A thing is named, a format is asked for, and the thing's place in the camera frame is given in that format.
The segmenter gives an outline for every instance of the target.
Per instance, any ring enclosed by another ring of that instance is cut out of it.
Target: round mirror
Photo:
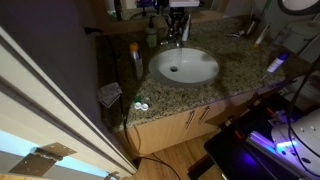
[[[320,13],[319,0],[278,0],[280,9],[294,16]]]

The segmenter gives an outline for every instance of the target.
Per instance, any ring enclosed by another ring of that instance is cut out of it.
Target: small container
[[[130,44],[130,55],[134,76],[137,80],[141,80],[143,76],[143,65],[138,43],[133,42]]]
[[[281,53],[273,62],[272,64],[268,67],[267,71],[269,73],[273,73],[278,67],[289,57],[289,53],[284,52]]]
[[[140,96],[135,96],[134,99],[133,99],[133,102],[134,103],[141,102],[141,97]]]
[[[157,47],[157,29],[154,27],[154,24],[152,22],[153,17],[154,16],[150,16],[150,22],[146,29],[146,40],[149,48]]]
[[[147,111],[149,109],[149,105],[145,103],[136,102],[133,104],[135,109],[141,109],[142,111]]]

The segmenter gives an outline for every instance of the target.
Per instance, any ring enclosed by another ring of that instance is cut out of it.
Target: sink
[[[219,72],[217,61],[193,48],[176,48],[154,56],[149,63],[151,76],[172,87],[198,87],[211,82]]]

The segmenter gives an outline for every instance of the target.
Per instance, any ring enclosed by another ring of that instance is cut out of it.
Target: sink drain
[[[171,71],[171,72],[177,72],[177,71],[178,71],[178,67],[177,67],[177,66],[172,66],[172,67],[170,68],[170,71]]]

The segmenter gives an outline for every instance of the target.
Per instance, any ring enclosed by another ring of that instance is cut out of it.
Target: wooden cabinet
[[[131,146],[141,155],[151,154],[182,142],[196,109],[128,128]]]
[[[213,132],[231,115],[238,118],[248,104],[257,100],[257,94],[257,91],[247,92],[128,128],[131,145],[141,155],[147,155]]]

